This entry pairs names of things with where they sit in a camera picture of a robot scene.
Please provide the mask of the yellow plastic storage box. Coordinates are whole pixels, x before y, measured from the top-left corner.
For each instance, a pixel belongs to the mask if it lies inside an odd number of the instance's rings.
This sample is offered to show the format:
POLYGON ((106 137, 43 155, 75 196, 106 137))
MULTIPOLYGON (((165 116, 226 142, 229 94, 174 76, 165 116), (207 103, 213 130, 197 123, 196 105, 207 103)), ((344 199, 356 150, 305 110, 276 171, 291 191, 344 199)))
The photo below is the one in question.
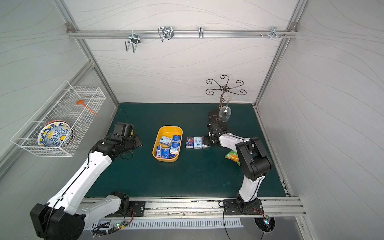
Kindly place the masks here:
POLYGON ((160 162, 175 162, 180 155, 182 136, 180 127, 161 127, 155 140, 153 157, 160 162))

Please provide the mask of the dark purple tissue pack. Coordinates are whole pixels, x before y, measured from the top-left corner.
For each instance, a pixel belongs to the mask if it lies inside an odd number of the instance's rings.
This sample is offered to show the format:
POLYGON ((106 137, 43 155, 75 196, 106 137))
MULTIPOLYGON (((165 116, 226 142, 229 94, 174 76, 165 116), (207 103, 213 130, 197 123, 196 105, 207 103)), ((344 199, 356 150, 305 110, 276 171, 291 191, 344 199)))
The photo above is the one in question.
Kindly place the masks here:
POLYGON ((202 148, 210 148, 206 137, 202 137, 202 148))

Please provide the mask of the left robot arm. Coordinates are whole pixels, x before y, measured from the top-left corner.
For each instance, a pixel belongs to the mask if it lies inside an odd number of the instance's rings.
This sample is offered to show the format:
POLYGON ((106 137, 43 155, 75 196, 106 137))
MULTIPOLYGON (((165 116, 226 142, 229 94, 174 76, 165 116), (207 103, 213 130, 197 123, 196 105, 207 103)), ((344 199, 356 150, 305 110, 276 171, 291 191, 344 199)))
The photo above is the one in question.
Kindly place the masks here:
POLYGON ((109 135, 98 141, 73 177, 50 200, 36 204, 30 212, 35 232, 44 240, 77 240, 82 232, 110 214, 135 216, 129 196, 113 192, 104 199, 80 208, 80 204, 101 173, 121 154, 142 146, 137 134, 109 135))

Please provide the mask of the purple anime tissue pack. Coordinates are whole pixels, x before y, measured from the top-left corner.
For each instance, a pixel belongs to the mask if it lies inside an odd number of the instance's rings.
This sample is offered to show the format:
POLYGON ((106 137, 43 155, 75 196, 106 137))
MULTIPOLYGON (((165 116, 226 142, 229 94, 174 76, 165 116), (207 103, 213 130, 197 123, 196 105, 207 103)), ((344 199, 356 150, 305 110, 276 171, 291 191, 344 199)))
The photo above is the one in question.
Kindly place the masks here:
POLYGON ((187 149, 193 149, 194 148, 194 137, 187 137, 186 138, 186 148, 187 149))

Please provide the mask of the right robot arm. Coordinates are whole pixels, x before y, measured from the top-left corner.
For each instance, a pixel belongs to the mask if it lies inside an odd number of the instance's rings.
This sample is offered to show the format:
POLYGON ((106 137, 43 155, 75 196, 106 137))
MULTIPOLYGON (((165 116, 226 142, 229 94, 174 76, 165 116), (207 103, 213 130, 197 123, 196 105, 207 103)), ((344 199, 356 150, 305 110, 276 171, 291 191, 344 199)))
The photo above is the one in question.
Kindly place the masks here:
POLYGON ((205 141, 210 146, 221 146, 235 151, 239 158, 244 179, 238 192, 237 202, 240 205, 254 203, 258 191, 267 174, 272 169, 270 156, 258 137, 244 138, 236 136, 223 128, 223 123, 214 121, 208 124, 209 133, 205 141))

